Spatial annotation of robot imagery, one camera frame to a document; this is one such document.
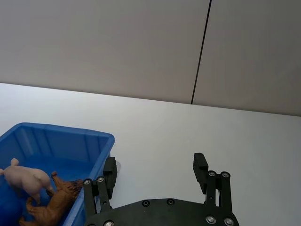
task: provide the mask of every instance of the brown toy animal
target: brown toy animal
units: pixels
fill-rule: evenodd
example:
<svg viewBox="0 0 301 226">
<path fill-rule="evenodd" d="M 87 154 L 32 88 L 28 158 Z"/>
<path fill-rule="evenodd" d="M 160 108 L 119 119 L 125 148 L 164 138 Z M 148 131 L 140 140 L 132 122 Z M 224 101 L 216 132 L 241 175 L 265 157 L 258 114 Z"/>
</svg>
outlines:
<svg viewBox="0 0 301 226">
<path fill-rule="evenodd" d="M 32 206 L 33 199 L 29 197 L 26 202 L 26 209 L 33 215 L 35 220 L 28 222 L 20 219 L 21 226 L 56 226 L 64 213 L 73 205 L 80 190 L 83 187 L 82 180 L 62 181 L 56 172 L 51 174 L 56 185 L 57 192 L 52 196 L 49 204 L 45 206 Z"/>
</svg>

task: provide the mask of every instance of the bolt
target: bolt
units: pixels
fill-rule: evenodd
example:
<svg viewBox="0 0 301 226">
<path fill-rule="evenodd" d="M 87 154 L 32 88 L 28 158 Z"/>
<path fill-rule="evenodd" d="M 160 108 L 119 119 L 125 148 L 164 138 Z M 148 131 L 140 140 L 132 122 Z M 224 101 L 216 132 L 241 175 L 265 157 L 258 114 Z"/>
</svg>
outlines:
<svg viewBox="0 0 301 226">
<path fill-rule="evenodd" d="M 223 173 L 222 173 L 222 176 L 223 176 L 224 178 L 230 177 L 229 173 L 227 173 L 227 172 L 223 172 Z"/>
<path fill-rule="evenodd" d="M 224 222 L 227 226 L 233 226 L 234 225 L 234 221 L 231 218 L 225 218 Z"/>
<path fill-rule="evenodd" d="M 170 206 L 174 205 L 174 200 L 173 199 L 168 199 L 167 204 L 170 205 Z"/>
<path fill-rule="evenodd" d="M 104 178 L 103 178 L 103 177 L 98 178 L 97 181 L 98 181 L 98 182 L 103 182 L 103 181 L 104 181 Z"/>
<path fill-rule="evenodd" d="M 213 171 L 210 171 L 208 174 L 212 177 L 215 176 L 215 173 Z"/>
<path fill-rule="evenodd" d="M 207 221 L 207 223 L 209 223 L 211 225 L 216 223 L 216 219 L 213 216 L 207 216 L 206 221 Z"/>
<path fill-rule="evenodd" d="M 111 220 L 106 221 L 103 226 L 114 226 L 114 222 Z"/>
<path fill-rule="evenodd" d="M 148 201 L 148 200 L 144 200 L 142 202 L 142 206 L 144 206 L 144 207 L 148 207 L 149 205 L 150 205 L 150 201 Z"/>
</svg>

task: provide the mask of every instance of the blue plastic bin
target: blue plastic bin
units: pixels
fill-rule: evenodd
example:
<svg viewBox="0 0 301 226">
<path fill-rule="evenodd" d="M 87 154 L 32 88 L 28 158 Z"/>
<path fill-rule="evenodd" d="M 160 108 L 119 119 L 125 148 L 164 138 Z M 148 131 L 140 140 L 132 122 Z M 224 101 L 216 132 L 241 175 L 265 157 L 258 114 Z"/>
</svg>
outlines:
<svg viewBox="0 0 301 226">
<path fill-rule="evenodd" d="M 112 134 L 88 129 L 20 123 L 0 137 L 0 168 L 5 169 L 12 158 L 17 158 L 19 165 L 41 169 L 48 175 L 57 171 L 63 180 L 96 179 L 103 173 L 104 162 L 110 155 L 114 141 Z M 4 176 L 0 176 L 0 200 L 15 202 L 17 198 L 23 206 L 26 220 L 31 220 L 33 218 L 25 208 L 27 197 L 26 194 L 17 197 Z M 43 189 L 42 205 L 46 205 L 48 201 L 49 197 Z M 59 225 L 83 226 L 83 208 L 84 196 L 81 191 L 69 214 L 66 214 Z"/>
</svg>

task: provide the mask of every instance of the black line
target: black line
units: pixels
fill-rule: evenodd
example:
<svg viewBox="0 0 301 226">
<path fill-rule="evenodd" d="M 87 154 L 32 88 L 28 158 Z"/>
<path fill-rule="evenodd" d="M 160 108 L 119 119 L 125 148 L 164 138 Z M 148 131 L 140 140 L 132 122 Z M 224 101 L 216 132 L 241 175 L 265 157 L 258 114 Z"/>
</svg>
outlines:
<svg viewBox="0 0 301 226">
<path fill-rule="evenodd" d="M 206 36 L 206 30 L 207 30 L 207 24 L 208 24 L 209 13 L 210 13 L 210 8 L 211 8 L 211 2 L 212 2 L 212 0 L 210 0 L 210 2 L 209 2 L 209 8 L 208 8 L 208 13 L 207 13 L 207 18 L 206 18 L 206 24 L 205 24 L 205 29 L 204 29 L 203 40 L 202 40 L 202 47 L 201 47 L 201 52 L 200 52 L 199 58 L 198 58 L 198 69 L 197 69 L 197 74 L 196 74 L 196 80 L 194 82 L 193 93 L 192 93 L 192 98 L 191 98 L 191 104 L 193 104 L 194 93 L 196 91 L 196 86 L 197 86 L 197 81 L 198 81 L 198 71 L 199 71 L 199 65 L 201 63 L 201 57 L 202 57 L 203 46 L 204 46 L 204 41 L 205 41 L 205 36 Z"/>
</svg>

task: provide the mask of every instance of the pink toy pig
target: pink toy pig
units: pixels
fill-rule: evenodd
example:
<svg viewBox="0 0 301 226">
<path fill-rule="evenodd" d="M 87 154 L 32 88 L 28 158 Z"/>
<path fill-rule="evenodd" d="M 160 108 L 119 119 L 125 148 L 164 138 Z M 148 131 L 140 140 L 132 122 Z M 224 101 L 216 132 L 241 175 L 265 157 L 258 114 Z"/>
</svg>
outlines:
<svg viewBox="0 0 301 226">
<path fill-rule="evenodd" d="M 0 175 L 4 175 L 12 188 L 25 190 L 37 204 L 40 204 L 40 190 L 45 188 L 48 193 L 54 194 L 50 178 L 44 171 L 24 166 L 18 166 L 19 161 L 12 159 L 5 170 L 0 169 Z"/>
</svg>

